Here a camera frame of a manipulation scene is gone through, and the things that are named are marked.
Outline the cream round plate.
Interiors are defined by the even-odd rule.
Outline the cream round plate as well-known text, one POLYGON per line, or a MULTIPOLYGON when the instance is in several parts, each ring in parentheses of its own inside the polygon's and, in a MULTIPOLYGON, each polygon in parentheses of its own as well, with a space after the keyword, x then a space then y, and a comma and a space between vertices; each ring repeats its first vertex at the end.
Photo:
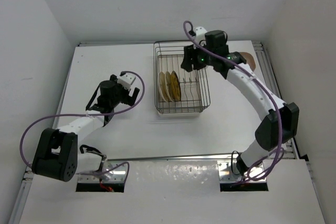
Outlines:
POLYGON ((166 94, 169 98, 169 101, 173 102, 174 95, 172 93, 172 88, 171 88, 171 74, 168 71, 165 73, 165 89, 166 89, 166 94))
POLYGON ((159 73, 159 92, 164 102, 169 102, 169 98, 165 92, 165 75, 163 72, 159 73))

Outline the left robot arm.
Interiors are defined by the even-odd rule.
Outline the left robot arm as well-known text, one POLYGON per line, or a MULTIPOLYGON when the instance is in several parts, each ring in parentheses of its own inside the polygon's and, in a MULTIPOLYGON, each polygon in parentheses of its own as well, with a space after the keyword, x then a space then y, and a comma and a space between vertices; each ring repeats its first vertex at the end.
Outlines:
POLYGON ((107 126, 120 104, 135 108, 145 89, 134 88, 141 77, 132 71, 123 71, 101 81, 85 107, 84 114, 73 114, 75 120, 57 129, 42 131, 30 168, 34 174, 70 181, 75 174, 102 178, 115 168, 107 168, 107 157, 82 141, 97 129, 107 126))

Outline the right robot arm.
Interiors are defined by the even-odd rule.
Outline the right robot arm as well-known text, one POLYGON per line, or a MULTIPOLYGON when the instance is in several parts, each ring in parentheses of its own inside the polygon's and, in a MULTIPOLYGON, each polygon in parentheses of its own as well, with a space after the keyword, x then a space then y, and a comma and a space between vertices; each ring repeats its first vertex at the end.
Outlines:
POLYGON ((261 123, 255 130, 255 139, 236 159, 240 175, 274 154, 279 159, 282 144, 297 133, 299 108, 273 94, 255 75, 248 64, 247 54, 229 52, 227 34, 222 30, 207 31, 203 27, 186 32, 192 44, 184 47, 181 67, 187 72, 207 66, 235 86, 257 112, 261 123))

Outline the yellow patterned round plate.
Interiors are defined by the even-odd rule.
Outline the yellow patterned round plate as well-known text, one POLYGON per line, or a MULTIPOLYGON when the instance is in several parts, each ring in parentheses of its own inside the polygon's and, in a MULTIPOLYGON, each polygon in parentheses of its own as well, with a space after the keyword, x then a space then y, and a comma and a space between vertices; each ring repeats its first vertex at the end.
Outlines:
POLYGON ((175 71, 171 72, 171 88, 175 101, 181 100, 181 87, 175 71))

